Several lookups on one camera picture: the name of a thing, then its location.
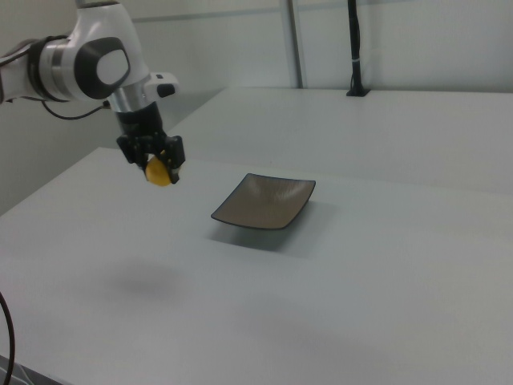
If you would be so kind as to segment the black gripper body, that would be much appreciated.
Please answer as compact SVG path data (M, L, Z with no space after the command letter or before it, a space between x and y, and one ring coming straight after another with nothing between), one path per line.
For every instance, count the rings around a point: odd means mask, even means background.
M116 112L115 116L121 127L121 132L125 135L165 137L157 102L153 102L138 111Z

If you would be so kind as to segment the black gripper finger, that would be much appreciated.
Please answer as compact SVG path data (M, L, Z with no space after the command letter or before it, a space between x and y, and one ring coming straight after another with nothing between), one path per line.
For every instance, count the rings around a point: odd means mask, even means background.
M154 157L154 183L176 184L180 180L180 169L185 162L181 136L167 137L164 149Z
M148 163L149 136L120 136L116 143L129 164L136 164L139 168L146 168Z

